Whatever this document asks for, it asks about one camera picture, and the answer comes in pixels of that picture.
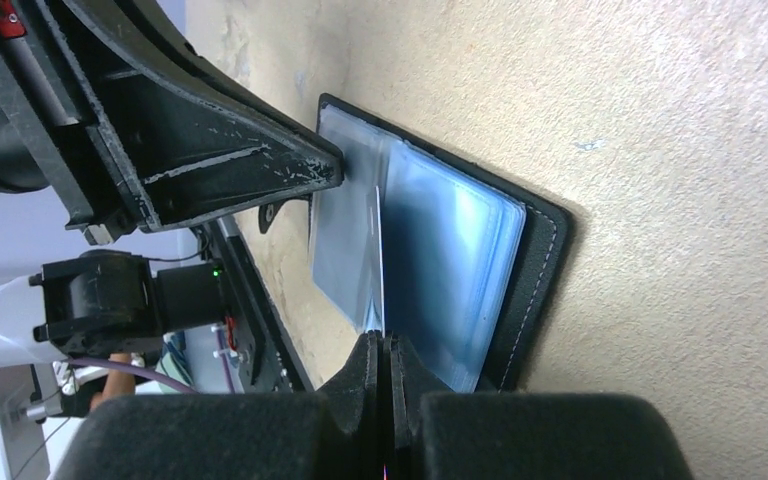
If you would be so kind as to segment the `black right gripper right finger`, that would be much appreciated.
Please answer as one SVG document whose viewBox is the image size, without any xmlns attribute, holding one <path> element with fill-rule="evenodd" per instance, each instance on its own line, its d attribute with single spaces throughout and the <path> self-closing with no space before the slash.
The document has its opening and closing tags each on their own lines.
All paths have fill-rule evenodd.
<svg viewBox="0 0 768 480">
<path fill-rule="evenodd" d="M 625 394 L 455 393 L 398 337 L 383 341 L 391 479 L 690 479 L 672 430 Z"/>
</svg>

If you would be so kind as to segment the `black card holder wallet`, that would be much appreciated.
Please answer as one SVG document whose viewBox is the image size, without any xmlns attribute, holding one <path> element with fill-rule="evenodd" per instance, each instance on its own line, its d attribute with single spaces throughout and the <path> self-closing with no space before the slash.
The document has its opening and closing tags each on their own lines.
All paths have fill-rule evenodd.
<svg viewBox="0 0 768 480">
<path fill-rule="evenodd" d="M 343 183 L 309 201 L 318 289 L 357 331 L 407 337 L 450 389 L 513 390 L 572 214 L 331 94 L 316 131 L 345 160 Z"/>
</svg>

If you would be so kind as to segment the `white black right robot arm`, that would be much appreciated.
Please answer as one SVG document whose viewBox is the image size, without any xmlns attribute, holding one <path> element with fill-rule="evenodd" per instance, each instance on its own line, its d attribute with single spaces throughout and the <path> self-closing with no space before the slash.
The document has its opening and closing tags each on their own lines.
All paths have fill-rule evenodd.
<svg viewBox="0 0 768 480">
<path fill-rule="evenodd" d="M 0 286 L 0 368 L 157 348 L 228 312 L 211 265 L 152 273 L 92 250 Z M 361 335 L 312 392 L 125 396 L 91 413 L 60 479 L 688 479 L 669 425 L 620 394 L 457 393 L 396 336 Z"/>
</svg>

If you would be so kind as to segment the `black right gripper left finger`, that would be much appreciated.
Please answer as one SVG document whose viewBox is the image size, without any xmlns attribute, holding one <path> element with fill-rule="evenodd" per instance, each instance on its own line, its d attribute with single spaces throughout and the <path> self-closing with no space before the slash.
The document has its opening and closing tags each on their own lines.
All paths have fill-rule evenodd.
<svg viewBox="0 0 768 480">
<path fill-rule="evenodd" d="M 376 479 L 379 336 L 314 392 L 133 395 L 83 422 L 57 479 Z"/>
</svg>

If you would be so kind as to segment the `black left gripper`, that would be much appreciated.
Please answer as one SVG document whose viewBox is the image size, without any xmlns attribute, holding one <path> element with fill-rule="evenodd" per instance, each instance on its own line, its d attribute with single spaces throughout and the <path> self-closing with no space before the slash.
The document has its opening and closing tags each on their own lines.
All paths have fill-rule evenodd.
<svg viewBox="0 0 768 480">
<path fill-rule="evenodd" d="M 0 1 L 0 194 L 52 188 L 90 244 L 332 188 L 341 163 L 155 1 Z"/>
</svg>

